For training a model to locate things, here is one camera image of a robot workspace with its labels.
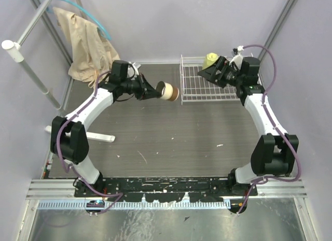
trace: wire rack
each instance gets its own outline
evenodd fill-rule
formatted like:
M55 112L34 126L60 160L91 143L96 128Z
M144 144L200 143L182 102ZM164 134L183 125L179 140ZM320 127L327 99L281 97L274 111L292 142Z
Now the wire rack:
M181 104L183 102L237 101L235 87L220 88L197 72L202 69L204 57L183 57L180 63Z

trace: beige cloth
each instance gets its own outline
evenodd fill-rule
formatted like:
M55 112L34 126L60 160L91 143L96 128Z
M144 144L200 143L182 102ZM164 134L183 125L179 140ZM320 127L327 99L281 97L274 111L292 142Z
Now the beige cloth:
M53 7L53 11L73 49L68 74L93 86L98 74L110 70L114 60L120 60L117 51L100 35L94 23L64 9Z

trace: robotic arm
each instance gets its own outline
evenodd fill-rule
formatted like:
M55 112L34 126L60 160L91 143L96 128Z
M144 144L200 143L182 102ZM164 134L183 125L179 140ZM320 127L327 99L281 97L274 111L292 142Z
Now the robotic arm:
M129 66L134 70L134 75L130 78L128 78ZM163 81L159 82L154 89L132 64L125 61L114 61L111 73L107 74L105 79L98 84L96 94L93 93L66 117L57 116L52 121L51 152L58 154L57 135L59 130L68 119L76 116L61 133L61 153L64 161L71 164L76 172L99 192L104 188L103 175L93 166L88 156L89 144L86 130L104 109L111 106L124 93L133 94L138 100L161 98L174 101L177 99L179 91L178 88Z
M234 49L236 56L231 61L220 56L213 65L198 72L198 75L217 86L224 88L229 84L236 88L237 97L252 116L260 136L250 163L233 169L228 175L230 190L264 175L290 175L295 157L278 131L286 136L295 151L298 148L297 136L289 135L279 124L268 97L264 95L265 89L258 78L260 60L243 57L241 50L241 47Z

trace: white wall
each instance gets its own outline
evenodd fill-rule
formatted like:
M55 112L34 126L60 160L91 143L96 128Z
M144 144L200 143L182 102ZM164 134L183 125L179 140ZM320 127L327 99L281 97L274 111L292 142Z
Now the white wall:
M286 0L82 0L123 60L178 62L264 43Z
M34 13L29 0L0 1L0 42L17 40ZM62 101L68 66L40 21L22 54L55 97ZM49 149L44 127L57 114L31 79L0 50L0 219L1 240L12 240L32 178L39 178Z
M278 78L270 102L280 122L300 140L302 178L323 240L332 240L332 0L299 0L271 51ZM272 63L261 68L266 82Z

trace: scratch on table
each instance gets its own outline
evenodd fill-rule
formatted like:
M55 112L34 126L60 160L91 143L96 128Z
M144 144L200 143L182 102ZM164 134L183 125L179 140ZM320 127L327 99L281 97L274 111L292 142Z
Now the scratch on table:
M140 153L139 151L137 151L137 152L141 155L141 157L143 157L145 163L147 164L147 161L146 161L145 157L142 155L142 153Z

